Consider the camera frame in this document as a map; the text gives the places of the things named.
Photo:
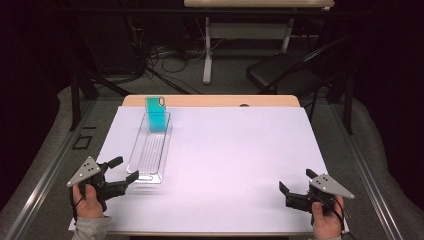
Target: table leg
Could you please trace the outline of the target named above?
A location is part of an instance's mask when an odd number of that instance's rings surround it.
[[[203,72],[203,84],[211,83],[212,74],[212,54],[211,54],[211,29],[209,17],[206,17],[205,23],[205,69]]]

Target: table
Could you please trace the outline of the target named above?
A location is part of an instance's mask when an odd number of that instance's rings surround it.
[[[334,6],[333,0],[184,0],[186,7],[203,8],[324,8]],[[285,53],[289,44],[294,19],[287,23],[211,23],[205,22],[205,68],[203,83],[211,83],[212,53],[211,38],[242,39],[283,39],[281,52]]]
[[[144,97],[125,99],[97,158],[102,163],[123,156],[124,164],[107,172],[109,182],[127,176],[125,163],[144,113],[144,107],[135,105],[142,103]],[[157,185],[131,184],[125,196],[108,200],[105,214],[112,216],[110,233],[312,233],[311,215],[286,208],[285,197],[278,189],[278,181],[283,181],[292,192],[304,194],[309,180],[305,169],[318,174],[326,172],[307,115],[295,97],[164,97],[173,124],[164,180]],[[257,107],[233,107],[240,103],[253,106],[250,97],[259,99]],[[271,107],[264,106],[266,99]],[[178,107],[186,103],[196,107]]]

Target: chair leg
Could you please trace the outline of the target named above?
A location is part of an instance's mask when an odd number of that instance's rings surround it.
[[[314,92],[314,98],[312,100],[311,110],[309,111],[309,121],[310,122],[312,122],[312,116],[314,114],[315,103],[317,102],[317,98],[318,98],[318,92],[319,92],[319,89],[315,90],[315,92]]]

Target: black chair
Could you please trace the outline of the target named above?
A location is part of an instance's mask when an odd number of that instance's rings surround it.
[[[295,95],[301,99],[314,92],[309,105],[312,120],[319,89],[341,79],[347,64],[346,51],[350,36],[325,45],[302,59],[278,53],[247,68],[247,78],[260,90],[259,94]]]

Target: wooden table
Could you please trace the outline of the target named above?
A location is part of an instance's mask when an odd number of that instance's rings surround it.
[[[129,95],[125,97],[122,106],[144,106],[146,96]],[[292,95],[162,95],[168,107],[238,107],[249,106],[282,106],[300,107],[299,101]]]
[[[145,96],[124,100],[97,158],[102,163],[123,157],[123,164],[106,173],[109,182],[128,176]],[[108,200],[110,234],[312,234],[311,215],[285,207],[278,188],[278,181],[283,181],[292,192],[304,194],[309,184],[306,168],[327,172],[308,117],[295,97],[164,97],[173,130],[163,181],[133,183],[125,196]]]

